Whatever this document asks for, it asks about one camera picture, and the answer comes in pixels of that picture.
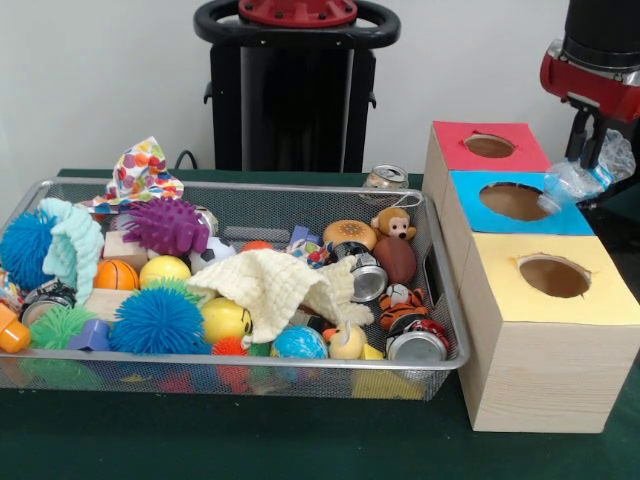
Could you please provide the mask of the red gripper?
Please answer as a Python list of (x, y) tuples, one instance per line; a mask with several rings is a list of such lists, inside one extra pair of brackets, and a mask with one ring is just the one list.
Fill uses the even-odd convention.
[[(575, 100), (595, 107), (604, 117), (630, 123), (639, 118), (639, 70), (602, 71), (573, 62), (555, 39), (547, 49), (540, 67), (540, 82), (549, 93), (562, 101)], [(606, 137), (606, 120), (592, 115), (593, 131), (587, 139), (586, 124), (591, 114), (579, 107), (572, 123), (565, 157), (580, 160), (583, 169), (598, 165)]]

